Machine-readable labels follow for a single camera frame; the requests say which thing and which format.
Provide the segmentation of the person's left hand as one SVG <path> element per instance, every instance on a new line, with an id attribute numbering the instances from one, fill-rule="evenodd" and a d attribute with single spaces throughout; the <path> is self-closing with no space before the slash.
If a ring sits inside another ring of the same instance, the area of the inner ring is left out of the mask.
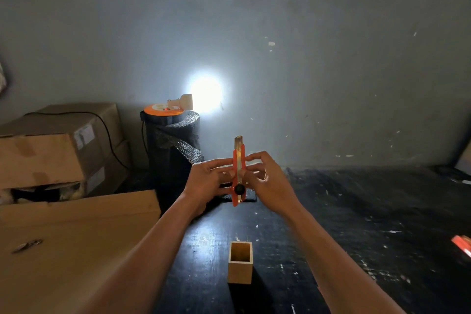
<path id="1" fill-rule="evenodd" d="M 201 215 L 214 197 L 226 194 L 214 193 L 215 178 L 233 178 L 234 175 L 232 158 L 218 158 L 192 165 L 180 195 L 191 211 L 191 219 Z"/>

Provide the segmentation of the person's right hand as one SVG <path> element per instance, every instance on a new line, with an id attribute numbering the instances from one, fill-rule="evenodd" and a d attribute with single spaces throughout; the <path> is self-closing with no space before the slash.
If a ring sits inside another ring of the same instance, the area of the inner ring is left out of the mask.
<path id="1" fill-rule="evenodd" d="M 264 163 L 266 172 L 262 173 L 261 184 L 254 191 L 267 208 L 291 220 L 302 206 L 279 164 L 266 151 L 250 154 L 245 160 Z"/>

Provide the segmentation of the orange utility knife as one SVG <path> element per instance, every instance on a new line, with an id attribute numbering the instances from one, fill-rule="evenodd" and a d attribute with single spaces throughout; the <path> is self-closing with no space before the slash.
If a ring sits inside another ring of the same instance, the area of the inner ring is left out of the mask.
<path id="1" fill-rule="evenodd" d="M 241 176 L 241 170 L 246 168 L 245 146 L 243 136 L 237 136 L 234 140 L 233 169 L 235 175 L 232 180 L 231 198 L 234 207 L 237 207 L 246 198 L 246 187 Z"/>

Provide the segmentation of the person's left forearm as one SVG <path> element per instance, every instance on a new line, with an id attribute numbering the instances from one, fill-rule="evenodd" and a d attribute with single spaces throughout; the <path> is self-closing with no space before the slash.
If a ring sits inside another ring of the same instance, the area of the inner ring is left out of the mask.
<path id="1" fill-rule="evenodd" d="M 185 231 L 207 202 L 183 192 L 77 314 L 151 314 Z"/>

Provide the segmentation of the person's right forearm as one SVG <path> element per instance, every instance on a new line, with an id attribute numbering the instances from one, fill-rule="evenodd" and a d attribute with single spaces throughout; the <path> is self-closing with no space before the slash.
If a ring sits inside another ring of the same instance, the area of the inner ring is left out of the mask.
<path id="1" fill-rule="evenodd" d="M 298 200 L 286 205 L 283 218 L 332 314 L 405 314 Z"/>

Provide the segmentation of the roll of black bubble wrap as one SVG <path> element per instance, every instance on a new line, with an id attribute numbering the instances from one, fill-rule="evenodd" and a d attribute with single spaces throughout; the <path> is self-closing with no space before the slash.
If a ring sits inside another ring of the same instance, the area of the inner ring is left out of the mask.
<path id="1" fill-rule="evenodd" d="M 149 168 L 146 183 L 154 189 L 162 212 L 170 208 L 185 188 L 193 164 L 203 162 L 200 115 L 185 110 L 178 115 L 140 112 Z"/>

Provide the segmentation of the small open wooden box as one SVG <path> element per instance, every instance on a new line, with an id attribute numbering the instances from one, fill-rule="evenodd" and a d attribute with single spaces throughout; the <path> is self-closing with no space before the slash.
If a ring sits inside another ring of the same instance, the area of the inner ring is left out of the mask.
<path id="1" fill-rule="evenodd" d="M 252 242 L 233 241 L 229 246 L 227 283 L 250 285 L 253 273 Z"/>

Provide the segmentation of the orange and white lamp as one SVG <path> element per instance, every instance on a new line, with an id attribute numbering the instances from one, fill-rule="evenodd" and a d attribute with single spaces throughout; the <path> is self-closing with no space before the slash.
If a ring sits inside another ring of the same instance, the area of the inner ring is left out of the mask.
<path id="1" fill-rule="evenodd" d="M 158 117 L 178 116 L 184 111 L 193 110 L 192 94 L 183 94 L 178 99 L 165 103 L 154 103 L 144 108 L 144 114 Z"/>

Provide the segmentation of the cardboard box under large box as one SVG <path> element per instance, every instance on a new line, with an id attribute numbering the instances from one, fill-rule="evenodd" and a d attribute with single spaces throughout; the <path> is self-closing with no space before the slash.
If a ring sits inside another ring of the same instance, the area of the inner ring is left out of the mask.
<path id="1" fill-rule="evenodd" d="M 0 138 L 0 204 L 113 193 L 127 177 L 108 141 L 50 134 Z"/>

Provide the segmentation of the flat light wooden board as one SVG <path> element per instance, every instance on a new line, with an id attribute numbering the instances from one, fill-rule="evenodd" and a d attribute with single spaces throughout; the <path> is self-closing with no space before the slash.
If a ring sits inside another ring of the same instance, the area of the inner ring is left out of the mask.
<path id="1" fill-rule="evenodd" d="M 0 206 L 0 314 L 75 314 L 160 215 L 154 190 Z"/>

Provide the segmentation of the large taped cardboard box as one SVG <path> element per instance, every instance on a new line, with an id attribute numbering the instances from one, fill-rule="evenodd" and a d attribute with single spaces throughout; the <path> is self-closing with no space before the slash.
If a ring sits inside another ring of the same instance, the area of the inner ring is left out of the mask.
<path id="1" fill-rule="evenodd" d="M 0 125 L 0 189 L 85 183 L 111 186 L 131 167 L 115 103 L 50 105 Z"/>

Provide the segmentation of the small metal piece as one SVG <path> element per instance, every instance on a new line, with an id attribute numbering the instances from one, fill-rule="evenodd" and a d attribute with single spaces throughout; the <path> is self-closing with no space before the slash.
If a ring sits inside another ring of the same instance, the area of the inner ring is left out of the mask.
<path id="1" fill-rule="evenodd" d="M 16 248 L 14 248 L 11 252 L 11 254 L 17 254 L 17 253 L 20 253 L 20 252 L 24 252 L 34 246 L 37 246 L 37 245 L 40 245 L 43 243 L 43 239 L 35 239 L 35 240 L 31 240 L 31 241 L 28 241 L 26 243 L 23 243 L 21 245 L 18 245 Z"/>

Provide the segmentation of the red and white object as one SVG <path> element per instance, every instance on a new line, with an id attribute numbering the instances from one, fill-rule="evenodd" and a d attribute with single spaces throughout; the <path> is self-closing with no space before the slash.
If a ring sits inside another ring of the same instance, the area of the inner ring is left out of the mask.
<path id="1" fill-rule="evenodd" d="M 451 239 L 462 252 L 471 258 L 471 238 L 465 235 L 456 235 Z"/>

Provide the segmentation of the pale board leaning at wall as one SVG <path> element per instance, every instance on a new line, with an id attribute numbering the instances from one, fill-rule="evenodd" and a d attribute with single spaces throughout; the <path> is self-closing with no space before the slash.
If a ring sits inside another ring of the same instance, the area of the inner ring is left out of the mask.
<path id="1" fill-rule="evenodd" d="M 471 176 L 471 139 L 456 162 L 455 169 Z"/>

